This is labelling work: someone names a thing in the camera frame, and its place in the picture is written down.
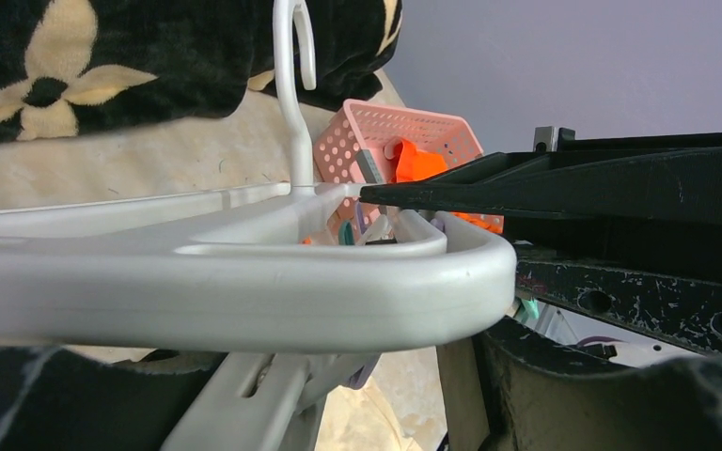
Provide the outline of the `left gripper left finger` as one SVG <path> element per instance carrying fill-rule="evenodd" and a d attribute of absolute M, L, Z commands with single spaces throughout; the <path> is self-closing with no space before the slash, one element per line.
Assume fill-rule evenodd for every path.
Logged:
<path fill-rule="evenodd" d="M 157 450 L 225 357 L 156 350 L 108 364 L 0 347 L 0 450 Z"/>

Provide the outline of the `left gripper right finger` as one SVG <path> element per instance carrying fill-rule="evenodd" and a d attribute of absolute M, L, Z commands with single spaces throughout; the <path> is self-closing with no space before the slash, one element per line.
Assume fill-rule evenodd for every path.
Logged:
<path fill-rule="evenodd" d="M 722 450 L 722 357 L 633 368 L 513 319 L 436 353 L 453 450 Z"/>

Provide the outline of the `white clip hanger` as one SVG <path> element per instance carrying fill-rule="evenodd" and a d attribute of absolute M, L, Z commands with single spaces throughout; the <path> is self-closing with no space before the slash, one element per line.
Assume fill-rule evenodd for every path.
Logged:
<path fill-rule="evenodd" d="M 513 300 L 513 247 L 447 212 L 379 219 L 391 244 L 307 243 L 360 188 L 313 178 L 306 4 L 275 2 L 273 28 L 289 181 L 0 210 L 0 347 L 225 354 L 157 450 L 310 450 L 327 394 L 373 357 L 466 338 Z"/>

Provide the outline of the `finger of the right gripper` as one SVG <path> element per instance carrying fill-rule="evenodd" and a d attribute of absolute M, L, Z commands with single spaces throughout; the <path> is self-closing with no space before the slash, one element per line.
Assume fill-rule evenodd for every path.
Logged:
<path fill-rule="evenodd" d="M 551 305 L 703 354 L 722 354 L 722 284 L 518 244 L 516 288 Z"/>
<path fill-rule="evenodd" d="M 541 219 L 637 218 L 722 226 L 722 132 L 573 139 L 492 153 L 416 182 L 366 186 L 361 201 Z"/>

